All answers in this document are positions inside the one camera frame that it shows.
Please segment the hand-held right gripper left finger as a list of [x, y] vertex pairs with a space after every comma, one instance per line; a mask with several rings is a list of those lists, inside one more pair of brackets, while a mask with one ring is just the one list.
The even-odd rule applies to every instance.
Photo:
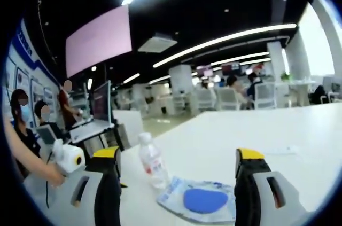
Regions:
[[120, 225], [120, 149], [98, 150], [69, 175], [60, 195], [60, 225]]

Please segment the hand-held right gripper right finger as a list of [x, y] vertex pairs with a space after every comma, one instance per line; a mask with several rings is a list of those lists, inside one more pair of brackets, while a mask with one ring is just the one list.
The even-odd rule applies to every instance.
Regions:
[[308, 219], [298, 190], [260, 152], [236, 150], [235, 178], [235, 225], [302, 225]]

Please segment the person's left hand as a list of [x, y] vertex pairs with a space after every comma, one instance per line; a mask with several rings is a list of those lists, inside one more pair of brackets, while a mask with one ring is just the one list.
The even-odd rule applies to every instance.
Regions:
[[54, 187], [61, 186], [65, 181], [64, 175], [60, 172], [60, 170], [54, 163], [47, 164], [46, 178]]

